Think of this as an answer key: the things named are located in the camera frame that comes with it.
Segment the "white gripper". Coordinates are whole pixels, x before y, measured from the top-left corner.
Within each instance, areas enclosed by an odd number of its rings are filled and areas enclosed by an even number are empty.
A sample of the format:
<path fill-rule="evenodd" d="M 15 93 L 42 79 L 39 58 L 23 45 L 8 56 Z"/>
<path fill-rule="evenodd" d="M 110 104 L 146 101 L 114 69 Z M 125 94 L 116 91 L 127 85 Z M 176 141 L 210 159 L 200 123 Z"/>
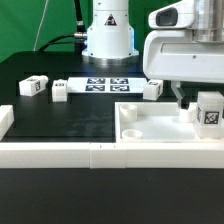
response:
<path fill-rule="evenodd" d="M 149 79 L 170 80 L 179 109 L 188 109 L 180 81 L 224 83 L 224 44 L 192 40 L 190 30 L 156 30 L 148 34 L 143 72 Z"/>

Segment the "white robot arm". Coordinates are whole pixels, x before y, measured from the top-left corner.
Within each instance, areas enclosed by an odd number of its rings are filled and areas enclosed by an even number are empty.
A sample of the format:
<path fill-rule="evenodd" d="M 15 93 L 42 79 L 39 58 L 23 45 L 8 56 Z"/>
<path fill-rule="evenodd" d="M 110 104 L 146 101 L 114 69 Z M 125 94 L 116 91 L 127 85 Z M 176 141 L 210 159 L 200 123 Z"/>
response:
<path fill-rule="evenodd" d="M 93 0 L 83 59 L 121 64 L 138 56 L 129 24 L 129 0 Z M 148 16 L 152 31 L 143 50 L 149 79 L 169 80 L 181 100 L 181 83 L 224 83 L 224 0 L 180 0 Z"/>

